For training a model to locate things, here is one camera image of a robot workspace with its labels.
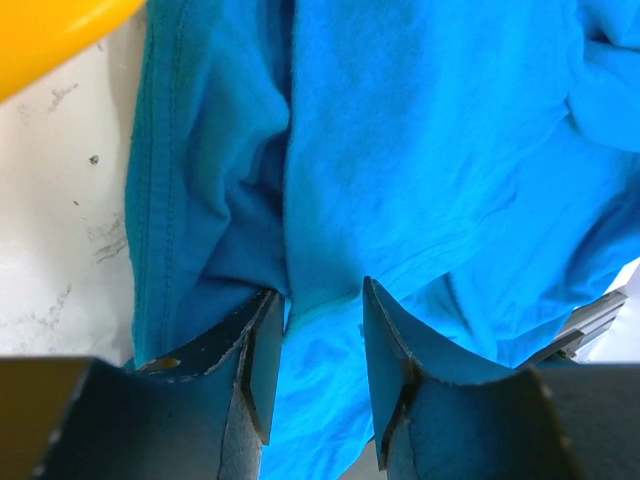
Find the yellow plastic object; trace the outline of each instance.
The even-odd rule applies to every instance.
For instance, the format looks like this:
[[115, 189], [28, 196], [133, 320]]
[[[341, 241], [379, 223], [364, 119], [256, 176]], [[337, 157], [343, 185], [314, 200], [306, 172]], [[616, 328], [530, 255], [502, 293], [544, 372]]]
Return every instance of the yellow plastic object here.
[[0, 8], [0, 100], [104, 37], [144, 0], [16, 0]]

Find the blue cloth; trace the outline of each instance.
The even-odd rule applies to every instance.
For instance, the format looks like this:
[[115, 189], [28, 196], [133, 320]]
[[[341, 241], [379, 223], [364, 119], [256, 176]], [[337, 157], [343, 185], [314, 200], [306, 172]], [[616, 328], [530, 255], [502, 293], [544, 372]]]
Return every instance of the blue cloth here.
[[278, 289], [261, 477], [324, 480], [373, 433], [365, 275], [491, 360], [546, 345], [640, 255], [639, 3], [149, 2], [136, 363]]

